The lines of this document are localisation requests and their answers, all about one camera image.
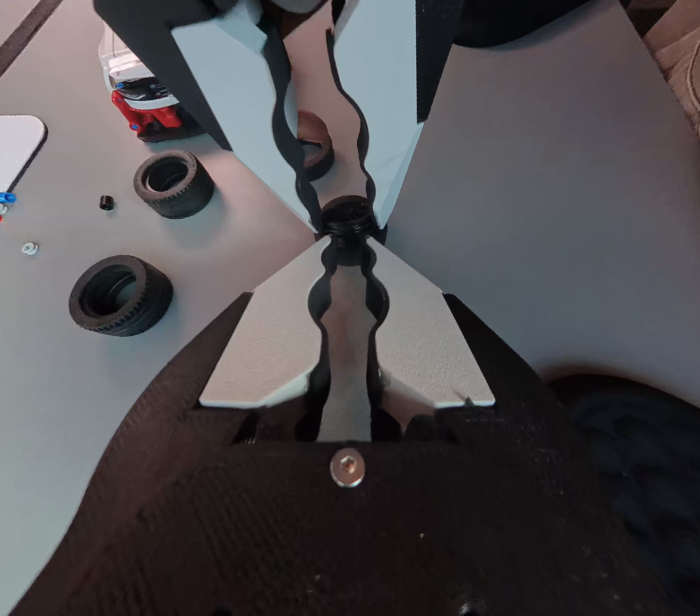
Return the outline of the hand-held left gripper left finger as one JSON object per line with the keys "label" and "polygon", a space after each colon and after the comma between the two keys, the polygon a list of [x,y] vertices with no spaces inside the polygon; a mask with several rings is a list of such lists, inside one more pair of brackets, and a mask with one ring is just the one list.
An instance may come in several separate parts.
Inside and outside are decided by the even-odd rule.
{"label": "hand-held left gripper left finger", "polygon": [[199,403],[256,409],[308,397],[323,405],[330,355],[322,318],[333,275],[334,239],[324,236],[259,285]]}

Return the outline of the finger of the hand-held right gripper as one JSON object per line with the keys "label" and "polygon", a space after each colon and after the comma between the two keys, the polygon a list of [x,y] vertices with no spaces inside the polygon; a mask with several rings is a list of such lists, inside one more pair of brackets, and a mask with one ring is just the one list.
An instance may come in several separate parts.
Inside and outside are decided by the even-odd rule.
{"label": "finger of the hand-held right gripper", "polygon": [[333,59],[339,87],[363,121],[358,149],[383,229],[424,125],[417,119],[416,0],[345,0]]}
{"label": "finger of the hand-held right gripper", "polygon": [[171,31],[236,157],[313,233],[318,195],[304,168],[298,105],[281,34],[260,0]]}

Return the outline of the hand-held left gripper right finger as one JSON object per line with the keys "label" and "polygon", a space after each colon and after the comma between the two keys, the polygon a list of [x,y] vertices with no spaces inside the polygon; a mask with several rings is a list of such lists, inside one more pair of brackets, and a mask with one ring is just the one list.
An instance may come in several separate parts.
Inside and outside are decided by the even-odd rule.
{"label": "hand-held left gripper right finger", "polygon": [[368,237],[365,304],[372,408],[398,425],[463,407],[491,408],[495,396],[442,290]]}

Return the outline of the toy brick race car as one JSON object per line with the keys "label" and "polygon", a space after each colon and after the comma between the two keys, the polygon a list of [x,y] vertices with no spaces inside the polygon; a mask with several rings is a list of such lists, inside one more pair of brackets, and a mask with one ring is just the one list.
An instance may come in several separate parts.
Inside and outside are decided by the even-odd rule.
{"label": "toy brick race car", "polygon": [[204,133],[179,100],[107,24],[98,54],[110,100],[139,140],[154,144]]}

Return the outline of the black rubber toy tyre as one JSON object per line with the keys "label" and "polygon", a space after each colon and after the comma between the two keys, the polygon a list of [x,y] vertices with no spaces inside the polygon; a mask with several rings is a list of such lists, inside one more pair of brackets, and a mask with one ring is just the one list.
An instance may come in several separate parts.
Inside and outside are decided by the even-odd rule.
{"label": "black rubber toy tyre", "polygon": [[304,172],[309,181],[319,180],[332,168],[335,151],[328,128],[315,113],[299,110],[297,139],[304,150]]}
{"label": "black rubber toy tyre", "polygon": [[136,194],[156,213],[168,219],[189,218],[214,196],[215,183],[199,159],[182,150],[148,158],[133,179]]}
{"label": "black rubber toy tyre", "polygon": [[169,309],[169,277],[131,255],[115,255],[89,267],[69,297],[69,314],[81,328],[113,337],[133,337],[153,328]]}

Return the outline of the black toy wheel rim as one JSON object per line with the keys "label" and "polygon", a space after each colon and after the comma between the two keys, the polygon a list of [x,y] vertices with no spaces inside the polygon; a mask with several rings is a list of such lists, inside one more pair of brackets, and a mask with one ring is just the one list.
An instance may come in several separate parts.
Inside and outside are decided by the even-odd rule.
{"label": "black toy wheel rim", "polygon": [[379,228],[367,198],[344,195],[329,201],[321,209],[321,231],[316,237],[331,236],[337,241],[337,265],[354,267],[361,264],[364,238],[372,237],[386,244],[388,226]]}

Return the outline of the white book stand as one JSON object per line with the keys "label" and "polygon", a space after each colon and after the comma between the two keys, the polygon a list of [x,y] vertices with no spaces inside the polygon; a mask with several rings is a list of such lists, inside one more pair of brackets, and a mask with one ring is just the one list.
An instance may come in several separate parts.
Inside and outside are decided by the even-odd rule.
{"label": "white book stand", "polygon": [[48,128],[36,116],[1,116],[1,192],[13,192],[47,139]]}

